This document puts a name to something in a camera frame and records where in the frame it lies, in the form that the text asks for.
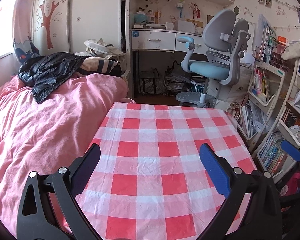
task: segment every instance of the gingham tablecloth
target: gingham tablecloth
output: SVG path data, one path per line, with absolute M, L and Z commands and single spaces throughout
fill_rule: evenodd
M 76 199 L 104 239 L 196 239 L 224 201 L 199 159 L 203 143 L 232 167 L 255 169 L 217 109 L 114 103 L 92 143 L 101 159 Z M 229 232 L 248 201 L 246 194 Z

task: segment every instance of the blue seat cushion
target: blue seat cushion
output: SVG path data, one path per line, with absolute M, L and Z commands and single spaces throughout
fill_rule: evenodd
M 189 69 L 191 72 L 202 75 L 206 78 L 212 78 L 216 80 L 226 80 L 229 76 L 229 67 L 222 67 L 214 65 L 207 61 L 189 60 Z

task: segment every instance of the white wardrobe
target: white wardrobe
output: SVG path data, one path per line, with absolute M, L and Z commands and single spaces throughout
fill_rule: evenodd
M 41 55 L 83 52 L 87 39 L 102 38 L 117 48 L 123 41 L 127 57 L 121 67 L 129 78 L 129 7 L 130 0 L 35 0 L 32 40 Z

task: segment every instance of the wooden floor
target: wooden floor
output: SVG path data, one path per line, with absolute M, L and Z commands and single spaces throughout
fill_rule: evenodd
M 135 99 L 138 104 L 178 106 L 179 101 L 174 96 L 166 97 L 164 95 L 138 95 Z

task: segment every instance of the black down jacket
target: black down jacket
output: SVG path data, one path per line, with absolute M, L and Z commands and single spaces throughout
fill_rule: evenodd
M 18 77 L 26 86 L 33 88 L 33 97 L 40 104 L 63 84 L 86 58 L 65 52 L 38 56 L 21 65 Z

